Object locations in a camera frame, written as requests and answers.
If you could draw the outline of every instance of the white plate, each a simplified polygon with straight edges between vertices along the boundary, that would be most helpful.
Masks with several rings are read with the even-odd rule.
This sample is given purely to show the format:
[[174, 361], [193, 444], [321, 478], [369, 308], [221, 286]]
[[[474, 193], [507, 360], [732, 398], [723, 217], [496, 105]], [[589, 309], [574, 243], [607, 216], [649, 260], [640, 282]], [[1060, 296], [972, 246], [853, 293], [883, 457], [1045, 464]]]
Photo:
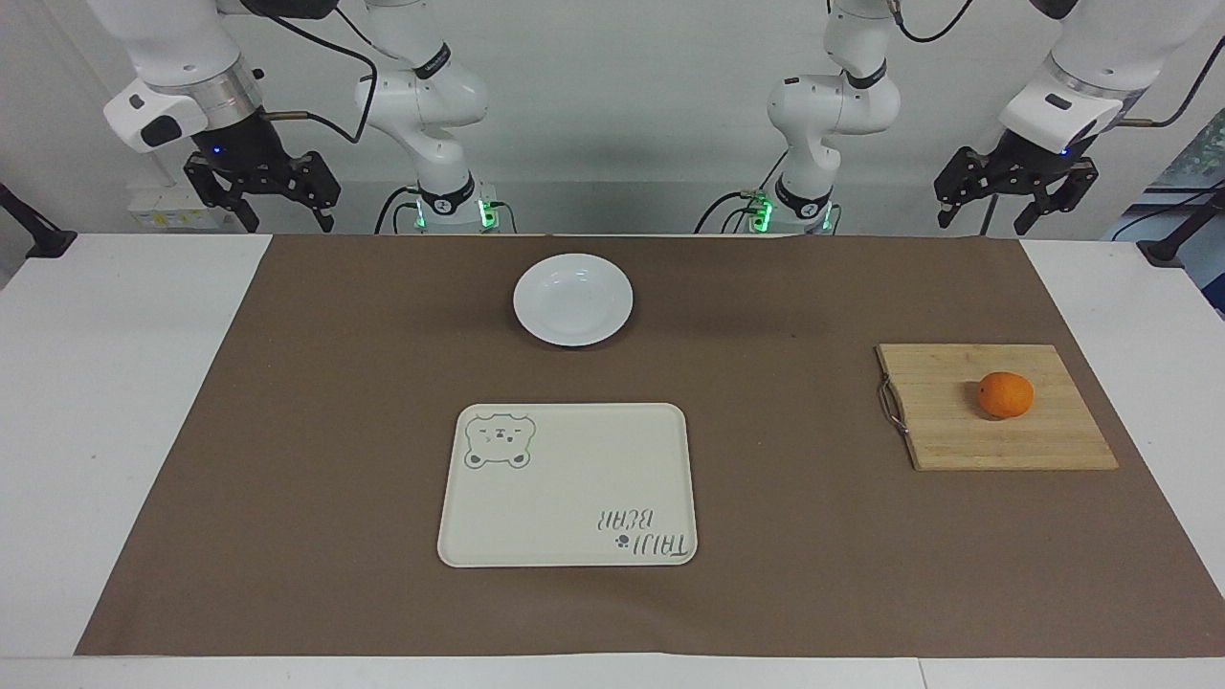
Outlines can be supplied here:
[[673, 405], [474, 405], [439, 528], [454, 568], [681, 565], [697, 550]]
[[583, 347], [621, 330], [633, 309], [630, 278], [590, 254], [561, 254], [528, 268], [514, 286], [514, 315], [551, 345]]

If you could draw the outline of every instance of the metal handle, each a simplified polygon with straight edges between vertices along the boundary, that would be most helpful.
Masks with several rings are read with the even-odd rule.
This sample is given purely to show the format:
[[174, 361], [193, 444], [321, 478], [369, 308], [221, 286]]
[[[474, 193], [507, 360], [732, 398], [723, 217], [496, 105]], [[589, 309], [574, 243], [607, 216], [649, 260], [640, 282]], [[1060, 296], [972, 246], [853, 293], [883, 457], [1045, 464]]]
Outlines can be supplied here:
[[910, 435], [910, 429], [907, 428], [905, 422], [902, 421], [902, 408], [898, 405], [898, 401], [893, 397], [893, 389], [889, 387], [889, 374], [884, 374], [884, 378], [881, 379], [881, 389], [877, 390], [877, 394], [881, 397], [881, 408], [884, 409], [884, 416], [889, 419], [889, 423], [892, 423], [893, 427], [902, 433], [902, 435]]

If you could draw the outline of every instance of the round plate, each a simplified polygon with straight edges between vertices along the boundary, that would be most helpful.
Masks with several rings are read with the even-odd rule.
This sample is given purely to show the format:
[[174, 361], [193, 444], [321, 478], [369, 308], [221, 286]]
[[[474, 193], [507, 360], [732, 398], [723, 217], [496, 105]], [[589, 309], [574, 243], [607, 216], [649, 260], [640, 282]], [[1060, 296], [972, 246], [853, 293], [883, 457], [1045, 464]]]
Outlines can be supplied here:
[[633, 288], [621, 268], [590, 254], [561, 254], [528, 268], [514, 286], [514, 315], [551, 345], [583, 347], [621, 330]]

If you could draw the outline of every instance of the black metal stand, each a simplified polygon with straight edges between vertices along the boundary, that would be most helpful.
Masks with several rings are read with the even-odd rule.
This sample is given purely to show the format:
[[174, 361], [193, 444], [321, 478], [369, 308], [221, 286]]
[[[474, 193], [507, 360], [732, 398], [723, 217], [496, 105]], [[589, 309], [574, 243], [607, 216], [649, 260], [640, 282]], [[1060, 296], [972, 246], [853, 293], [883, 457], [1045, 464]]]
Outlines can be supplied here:
[[27, 259], [59, 259], [76, 239], [75, 232], [56, 227], [44, 218], [43, 213], [31, 208], [9, 191], [4, 184], [0, 184], [0, 206], [4, 206], [4, 210], [9, 211], [9, 215], [34, 239], [34, 246], [26, 253]]
[[1136, 245], [1149, 264], [1159, 268], [1181, 268], [1183, 266], [1182, 261], [1178, 260], [1178, 249], [1223, 210], [1225, 210], [1225, 189], [1214, 194], [1212, 200], [1196, 210], [1189, 218], [1182, 221], [1182, 224], [1165, 239], [1137, 242]]

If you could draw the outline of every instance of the white tray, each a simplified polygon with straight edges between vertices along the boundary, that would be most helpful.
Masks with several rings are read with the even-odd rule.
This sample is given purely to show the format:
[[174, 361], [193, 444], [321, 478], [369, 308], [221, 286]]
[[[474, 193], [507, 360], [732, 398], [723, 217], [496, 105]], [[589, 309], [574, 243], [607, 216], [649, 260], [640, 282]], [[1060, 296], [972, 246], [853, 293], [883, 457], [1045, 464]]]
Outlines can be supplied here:
[[474, 405], [459, 414], [439, 557], [454, 568], [680, 565], [697, 550], [673, 405]]

